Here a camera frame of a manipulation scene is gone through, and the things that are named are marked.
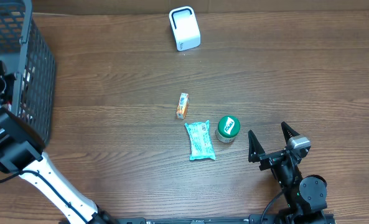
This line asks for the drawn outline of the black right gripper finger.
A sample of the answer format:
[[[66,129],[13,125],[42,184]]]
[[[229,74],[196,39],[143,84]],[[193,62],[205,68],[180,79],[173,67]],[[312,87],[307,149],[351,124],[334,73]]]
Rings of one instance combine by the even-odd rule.
[[[248,161],[249,162],[259,162],[263,160],[265,157],[265,151],[261,144],[259,143],[256,135],[252,130],[248,131],[248,140],[249,140],[249,154]]]
[[[299,135],[299,133],[293,130],[285,121],[281,123],[281,128],[282,128],[286,143],[288,143],[290,138]]]

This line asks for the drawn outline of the green lid jar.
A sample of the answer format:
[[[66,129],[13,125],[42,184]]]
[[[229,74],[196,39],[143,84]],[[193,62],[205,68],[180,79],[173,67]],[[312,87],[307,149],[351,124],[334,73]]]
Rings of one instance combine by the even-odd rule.
[[[235,140],[240,132],[240,122],[232,115],[222,117],[215,131],[217,139],[224,143],[229,143]]]

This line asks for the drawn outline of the teal snack packet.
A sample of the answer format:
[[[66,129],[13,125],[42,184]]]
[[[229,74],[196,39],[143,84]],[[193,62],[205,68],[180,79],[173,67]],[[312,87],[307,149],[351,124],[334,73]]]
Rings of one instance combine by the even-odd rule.
[[[215,160],[215,150],[210,137],[210,121],[185,123],[190,139],[190,161],[211,159]]]

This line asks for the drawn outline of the orange small box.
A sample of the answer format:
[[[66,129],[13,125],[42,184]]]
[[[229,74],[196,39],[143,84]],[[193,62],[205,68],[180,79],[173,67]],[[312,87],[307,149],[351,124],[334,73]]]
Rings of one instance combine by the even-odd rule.
[[[176,109],[176,117],[178,119],[185,119],[189,107],[189,94],[181,93],[179,103]]]

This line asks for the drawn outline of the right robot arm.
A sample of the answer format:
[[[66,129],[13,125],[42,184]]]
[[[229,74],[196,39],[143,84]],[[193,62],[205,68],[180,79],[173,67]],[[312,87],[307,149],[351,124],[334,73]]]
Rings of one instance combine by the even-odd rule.
[[[281,191],[265,207],[259,216],[260,223],[329,223],[326,217],[327,182],[319,175],[303,177],[298,165],[311,149],[309,139],[285,122],[281,129],[286,145],[282,150],[266,153],[256,135],[248,131],[248,161],[259,162],[259,169],[270,170],[278,181]],[[280,197],[284,197],[288,208],[280,210],[272,218],[266,216],[268,210]]]

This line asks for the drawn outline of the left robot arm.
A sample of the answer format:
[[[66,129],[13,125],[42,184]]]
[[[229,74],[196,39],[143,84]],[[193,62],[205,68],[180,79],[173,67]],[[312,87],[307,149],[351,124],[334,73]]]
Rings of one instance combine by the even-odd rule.
[[[54,166],[44,152],[40,136],[23,120],[1,105],[7,82],[0,61],[0,171],[7,177],[0,183],[20,177],[44,194],[69,223],[116,223],[108,212],[81,194]]]

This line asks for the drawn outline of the white barcode scanner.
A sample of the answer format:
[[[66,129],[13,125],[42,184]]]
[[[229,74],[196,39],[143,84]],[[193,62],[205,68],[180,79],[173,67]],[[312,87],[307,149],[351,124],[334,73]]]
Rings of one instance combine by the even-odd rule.
[[[195,12],[190,6],[172,9],[169,12],[169,21],[179,52],[196,48],[200,45],[199,25]]]

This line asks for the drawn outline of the grey plastic mesh basket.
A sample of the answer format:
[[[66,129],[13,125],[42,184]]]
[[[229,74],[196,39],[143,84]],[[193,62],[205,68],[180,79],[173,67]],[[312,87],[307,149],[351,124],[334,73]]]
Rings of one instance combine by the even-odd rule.
[[[0,61],[16,77],[11,112],[49,142],[56,63],[30,0],[0,0]]]

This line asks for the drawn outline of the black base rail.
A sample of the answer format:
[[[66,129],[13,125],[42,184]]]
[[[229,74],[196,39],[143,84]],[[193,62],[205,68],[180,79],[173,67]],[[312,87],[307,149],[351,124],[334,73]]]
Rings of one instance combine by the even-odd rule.
[[[213,217],[213,218],[117,218],[119,224],[259,224],[261,215],[248,217]]]

